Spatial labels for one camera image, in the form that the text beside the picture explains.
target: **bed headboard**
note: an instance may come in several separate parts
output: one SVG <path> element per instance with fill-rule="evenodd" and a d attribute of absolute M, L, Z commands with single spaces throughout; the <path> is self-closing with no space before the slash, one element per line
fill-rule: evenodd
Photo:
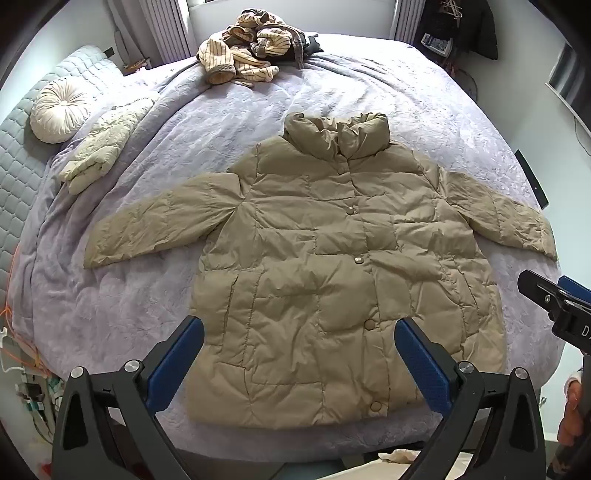
<path fill-rule="evenodd" d="M 122 78 L 117 66 L 93 45 L 79 48 L 46 74 L 0 124 L 0 304 L 4 305 L 12 256 L 41 184 L 47 161 L 60 145 L 33 134 L 29 115 L 39 91 L 61 77 L 80 76 L 98 97 Z"/>

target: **blue gripper pad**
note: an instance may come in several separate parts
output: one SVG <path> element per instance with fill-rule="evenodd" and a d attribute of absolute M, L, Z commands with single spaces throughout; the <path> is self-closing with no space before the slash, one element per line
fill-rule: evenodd
<path fill-rule="evenodd" d="M 452 410 L 449 380 L 405 320 L 396 322 L 394 343 L 429 408 L 447 415 Z"/>
<path fill-rule="evenodd" d="M 183 378 L 203 346 L 203 322 L 195 318 L 177 339 L 147 381 L 146 407 L 150 414 L 168 408 Z"/>
<path fill-rule="evenodd" d="M 591 290 L 583 287 L 580 283 L 575 282 L 572 278 L 566 276 L 560 277 L 558 286 L 570 293 L 573 297 L 577 297 L 587 303 L 591 303 Z"/>

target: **metal screw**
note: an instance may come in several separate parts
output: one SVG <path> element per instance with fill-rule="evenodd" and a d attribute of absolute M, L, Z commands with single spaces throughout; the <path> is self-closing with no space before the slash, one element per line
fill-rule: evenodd
<path fill-rule="evenodd" d="M 84 369 L 82 367 L 75 367 L 70 372 L 70 376 L 72 378 L 78 378 L 78 377 L 81 377 L 83 373 L 84 373 Z"/>
<path fill-rule="evenodd" d="M 139 368 L 139 362 L 137 360 L 130 360 L 125 364 L 126 372 L 135 372 Z"/>
<path fill-rule="evenodd" d="M 522 380 L 525 380 L 528 377 L 527 370 L 525 368 L 521 368 L 521 367 L 516 368 L 515 369 L 515 376 L 517 378 L 520 378 Z"/>
<path fill-rule="evenodd" d="M 470 362 L 460 362 L 459 369 L 462 373 L 471 374 L 474 371 L 474 365 Z"/>

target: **round pillow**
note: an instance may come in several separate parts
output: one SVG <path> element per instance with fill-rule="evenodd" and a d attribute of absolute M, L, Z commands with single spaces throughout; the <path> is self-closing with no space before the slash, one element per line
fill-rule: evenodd
<path fill-rule="evenodd" d="M 31 129 L 45 143 L 62 143 L 74 136 L 90 115 L 92 97 L 76 77 L 47 84 L 31 111 Z"/>

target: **black jacket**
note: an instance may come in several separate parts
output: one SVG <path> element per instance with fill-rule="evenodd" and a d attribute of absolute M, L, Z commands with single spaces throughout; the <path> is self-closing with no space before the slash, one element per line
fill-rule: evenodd
<path fill-rule="evenodd" d="M 495 19 L 486 0 L 458 1 L 462 7 L 460 27 L 454 36 L 454 44 L 463 51 L 475 51 L 491 60 L 499 58 L 496 46 Z M 425 33 L 429 33 L 429 18 L 440 8 L 439 0 L 427 0 L 415 38 L 415 46 L 420 45 Z"/>

